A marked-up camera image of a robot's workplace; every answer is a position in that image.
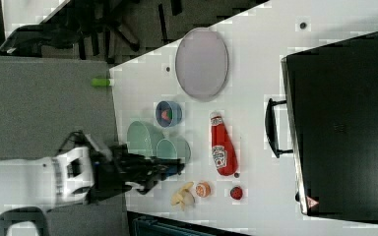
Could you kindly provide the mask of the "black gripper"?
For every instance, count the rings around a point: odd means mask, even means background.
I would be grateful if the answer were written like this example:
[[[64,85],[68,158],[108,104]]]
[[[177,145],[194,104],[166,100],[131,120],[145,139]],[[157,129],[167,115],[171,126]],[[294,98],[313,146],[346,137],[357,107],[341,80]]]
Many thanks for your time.
[[[150,160],[143,155],[129,153],[125,145],[112,146],[110,150],[111,158],[96,150],[92,150],[90,153],[94,185],[88,191],[89,201],[103,201],[124,194],[133,188],[129,182],[138,184],[141,187],[139,193],[144,195],[159,180],[180,175],[185,165],[181,159],[164,159],[153,156]],[[161,165],[161,167],[158,169],[155,164]]]

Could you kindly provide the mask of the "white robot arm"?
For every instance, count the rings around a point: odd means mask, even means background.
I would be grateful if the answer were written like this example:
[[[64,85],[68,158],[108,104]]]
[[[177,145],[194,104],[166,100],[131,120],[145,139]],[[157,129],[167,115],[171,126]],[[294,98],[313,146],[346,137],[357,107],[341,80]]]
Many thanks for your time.
[[[180,159],[145,157],[120,150],[108,159],[89,147],[54,157],[0,161],[0,211],[37,207],[48,211],[84,201],[96,202],[131,190],[147,193],[184,168]]]

